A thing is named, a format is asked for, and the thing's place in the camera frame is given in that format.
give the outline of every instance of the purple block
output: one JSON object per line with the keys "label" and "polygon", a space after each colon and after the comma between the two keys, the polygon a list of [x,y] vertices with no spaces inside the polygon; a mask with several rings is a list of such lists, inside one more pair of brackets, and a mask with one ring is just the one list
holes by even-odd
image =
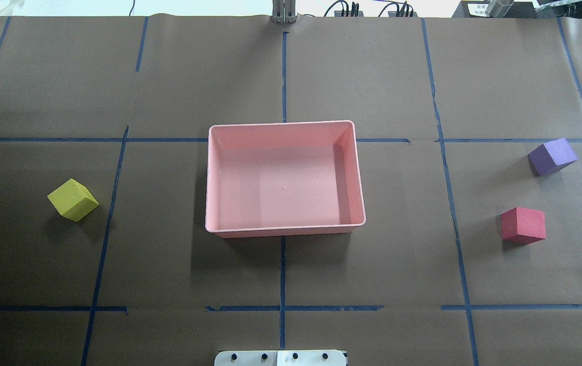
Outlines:
{"label": "purple block", "polygon": [[567,139],[549,141],[541,144],[528,154],[528,159],[538,175],[554,173],[577,160],[577,156]]}

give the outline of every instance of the metal bracket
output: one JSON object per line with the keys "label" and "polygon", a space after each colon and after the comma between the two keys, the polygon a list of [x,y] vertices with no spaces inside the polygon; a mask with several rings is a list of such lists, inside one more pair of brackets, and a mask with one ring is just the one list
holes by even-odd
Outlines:
{"label": "metal bracket", "polygon": [[296,19],[295,0],[272,0],[273,23],[295,23]]}
{"label": "metal bracket", "polygon": [[339,350],[223,351],[214,366],[347,366],[347,352]]}

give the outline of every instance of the rectangular tray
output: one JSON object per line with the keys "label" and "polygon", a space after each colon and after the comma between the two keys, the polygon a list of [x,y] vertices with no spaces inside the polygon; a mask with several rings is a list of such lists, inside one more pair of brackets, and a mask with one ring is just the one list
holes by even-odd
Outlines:
{"label": "rectangular tray", "polygon": [[205,228],[222,238],[350,232],[365,223],[354,123],[209,129]]}

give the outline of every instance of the yellow block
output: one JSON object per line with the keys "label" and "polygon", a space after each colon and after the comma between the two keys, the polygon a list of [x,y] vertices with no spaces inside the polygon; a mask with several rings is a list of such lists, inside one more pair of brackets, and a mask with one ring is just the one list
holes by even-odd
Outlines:
{"label": "yellow block", "polygon": [[99,206],[89,190],[73,179],[56,188],[54,192],[47,195],[47,198],[60,215],[73,222],[79,222],[81,218]]}

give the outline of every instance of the red block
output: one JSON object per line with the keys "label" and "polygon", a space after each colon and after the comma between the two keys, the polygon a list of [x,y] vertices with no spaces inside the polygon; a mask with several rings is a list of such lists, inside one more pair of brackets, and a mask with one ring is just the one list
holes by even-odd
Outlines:
{"label": "red block", "polygon": [[515,207],[501,215],[501,239],[530,244],[546,239],[544,211]]}

